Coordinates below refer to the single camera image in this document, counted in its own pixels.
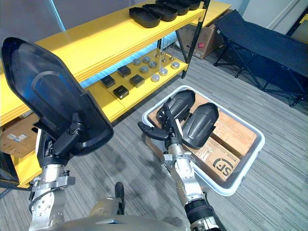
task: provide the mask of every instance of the shelf board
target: shelf board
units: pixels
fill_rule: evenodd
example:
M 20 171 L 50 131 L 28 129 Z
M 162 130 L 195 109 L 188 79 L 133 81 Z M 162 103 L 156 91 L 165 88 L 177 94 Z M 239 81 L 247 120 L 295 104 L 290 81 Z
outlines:
M 154 0 L 137 4 L 142 6 Z M 144 28 L 129 17 L 128 8 L 103 16 L 37 44 L 57 55 L 78 82 L 110 67 L 165 35 L 198 20 L 203 9 L 189 11 L 172 22 L 161 21 L 154 28 Z M 0 126 L 29 108 L 10 90 L 4 74 L 0 76 Z
M 160 57 L 156 58 L 155 55 L 157 54 L 157 52 L 159 52 L 159 50 L 155 49 L 144 55 L 144 56 L 149 56 L 151 58 L 151 61 L 156 61 L 158 63 L 158 67 L 155 69 L 149 68 L 149 72 L 147 74 L 142 74 L 139 71 L 139 68 L 143 65 L 149 66 L 148 64 L 141 63 L 141 65 L 135 66 L 133 63 L 130 63 L 127 65 L 127 67 L 131 69 L 131 74 L 129 76 L 123 78 L 119 75 L 118 72 L 114 72 L 110 75 L 115 80 L 116 83 L 110 88 L 106 89 L 105 86 L 100 81 L 92 84 L 87 88 L 111 122 L 117 119 L 125 112 L 127 112 L 129 109 L 131 109 L 141 100 L 146 98 L 148 95 L 153 93 L 160 86 L 167 83 L 181 71 L 187 69 L 188 65 L 177 58 L 175 58 L 173 61 L 179 62 L 180 67 L 178 69 L 172 69 L 170 67 L 172 61 L 169 60 L 171 55 L 166 54 L 167 61 L 163 63 L 161 62 L 161 60 L 164 58 L 164 55 L 160 55 Z M 158 74 L 159 69 L 162 67 L 168 70 L 168 74 L 166 76 L 161 76 L 158 82 L 152 82 L 151 75 Z M 129 81 L 130 78 L 134 77 L 136 74 L 140 75 L 145 79 L 144 84 L 142 84 L 138 88 L 134 87 Z M 122 100 L 117 98 L 113 93 L 113 90 L 119 87 L 120 85 L 123 85 L 125 88 L 129 90 L 129 95 L 123 98 Z
M 148 95 L 157 90 L 160 86 L 167 83 L 174 76 L 179 74 L 181 71 L 187 69 L 187 64 L 182 62 L 181 60 L 175 58 L 173 61 L 179 62 L 180 67 L 178 69 L 172 69 L 170 64 L 172 61 L 169 60 L 171 57 L 170 54 L 166 54 L 166 62 L 161 62 L 161 59 L 164 58 L 164 55 L 160 55 L 159 58 L 156 58 L 155 55 L 159 52 L 158 49 L 155 49 L 144 56 L 149 56 L 151 61 L 156 61 L 158 63 L 158 67 L 156 69 L 150 69 L 147 74 L 142 74 L 139 71 L 139 68 L 142 65 L 147 65 L 141 63 L 139 66 L 135 66 L 130 63 L 127 66 L 131 69 L 131 74 L 125 78 L 121 77 L 117 72 L 112 73 L 110 76 L 115 80 L 115 85 L 106 89 L 102 83 L 96 82 L 95 84 L 86 88 L 91 92 L 98 105 L 102 108 L 107 118 L 112 122 L 139 103 L 141 100 L 146 98 Z M 158 82 L 151 81 L 152 74 L 158 74 L 159 68 L 166 68 L 168 70 L 168 74 L 166 76 L 161 76 Z M 129 79 L 139 74 L 145 79 L 144 84 L 140 87 L 134 87 Z M 118 99 L 114 94 L 113 90 L 120 85 L 125 86 L 129 90 L 129 95 L 124 99 Z M 39 174 L 41 174 L 41 168 L 39 167 L 39 163 L 34 151 L 30 152 L 24 158 L 17 158 L 11 155 L 13 164 L 15 166 L 15 170 L 17 176 L 20 181 L 20 185 L 18 187 L 27 188 L 29 187 L 29 182 Z
M 18 187 L 28 188 L 29 182 L 42 172 L 35 151 L 30 152 L 24 158 L 11 155 L 11 159 L 19 179 Z
M 219 1 L 210 1 L 210 5 L 208 6 L 208 10 L 206 12 L 205 19 L 202 24 L 202 28 L 211 24 L 215 19 L 221 16 L 223 13 L 226 12 L 227 9 L 231 7 L 231 4 L 226 4 Z M 194 20 L 190 23 L 191 25 L 196 26 L 198 24 L 198 20 Z

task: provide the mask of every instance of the black box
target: black box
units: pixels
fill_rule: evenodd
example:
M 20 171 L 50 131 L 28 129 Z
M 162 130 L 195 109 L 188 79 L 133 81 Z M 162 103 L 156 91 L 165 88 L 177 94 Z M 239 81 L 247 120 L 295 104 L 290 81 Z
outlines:
M 110 75 L 107 75 L 104 78 L 102 78 L 101 82 L 106 88 L 110 88 L 116 83 L 115 80 Z
M 126 96 L 129 95 L 129 91 L 123 86 L 121 85 L 120 87 L 114 89 L 114 94 L 119 98 L 119 99 L 123 99 Z
M 118 68 L 117 71 L 123 78 L 131 73 L 130 69 L 126 65 Z
M 140 75 L 135 75 L 133 78 L 131 78 L 130 83 L 134 85 L 136 88 L 140 87 L 142 84 L 144 84 L 144 78 L 142 78 Z

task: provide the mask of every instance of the black cable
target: black cable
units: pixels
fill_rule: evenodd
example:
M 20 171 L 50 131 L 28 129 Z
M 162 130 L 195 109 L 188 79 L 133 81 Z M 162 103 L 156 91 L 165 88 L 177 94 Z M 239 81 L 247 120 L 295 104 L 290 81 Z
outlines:
M 205 194 L 205 200 L 206 200 L 207 204 L 209 205 L 210 203 L 207 200 L 207 194 Z M 215 219 L 218 227 L 221 229 L 221 231 L 227 231 L 226 227 L 222 224 L 219 217 L 217 216 L 215 210 L 213 210 L 213 215 L 214 215 L 214 219 Z
M 49 194 L 49 193 L 51 193 L 51 192 L 53 192 L 53 191 L 56 191 L 57 189 L 61 189 L 61 188 L 64 188 L 64 186 L 59 186 L 59 187 L 52 188 L 52 189 L 48 190 L 47 192 L 44 192 L 42 195 L 38 196 L 37 198 L 35 198 L 35 199 L 29 204 L 29 211 L 30 211 L 30 213 L 32 214 L 31 208 L 32 208 L 32 206 L 34 205 L 34 203 L 35 203 L 36 201 L 38 201 L 39 199 L 41 199 L 43 196 L 45 196 L 45 195 L 47 195 L 47 194 Z

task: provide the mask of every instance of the navy cot fabric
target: navy cot fabric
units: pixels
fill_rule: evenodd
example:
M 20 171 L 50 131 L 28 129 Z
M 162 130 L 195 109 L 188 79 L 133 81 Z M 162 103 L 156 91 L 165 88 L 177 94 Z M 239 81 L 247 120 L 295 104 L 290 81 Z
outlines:
M 246 22 L 236 10 L 214 24 L 232 42 L 308 77 L 307 44 Z

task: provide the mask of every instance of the cardboard box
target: cardboard box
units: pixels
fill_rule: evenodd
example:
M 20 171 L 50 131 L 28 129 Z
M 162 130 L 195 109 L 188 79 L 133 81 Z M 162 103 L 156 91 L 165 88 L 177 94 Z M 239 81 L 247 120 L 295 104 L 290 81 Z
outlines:
M 230 12 L 232 12 L 232 10 L 227 10 L 224 15 Z M 196 26 L 193 25 L 186 25 L 179 29 L 180 37 L 186 52 L 189 51 L 192 44 L 195 29 Z M 217 33 L 217 27 L 214 24 L 210 24 L 201 29 L 193 55 L 199 59 L 204 59 L 213 50 L 220 47 L 223 42 L 223 36 Z
M 4 125 L 0 137 L 0 149 L 2 152 L 17 156 L 25 157 L 29 152 L 35 149 L 37 134 L 31 129 L 33 123 L 38 117 L 32 113 L 26 118 L 17 118 Z
M 240 159 L 211 137 L 200 149 L 183 147 L 192 152 L 196 165 L 214 180 L 225 181 L 235 170 Z
M 215 126 L 211 137 L 238 158 L 246 155 L 257 137 L 253 131 L 222 111 L 219 111 L 219 119 Z

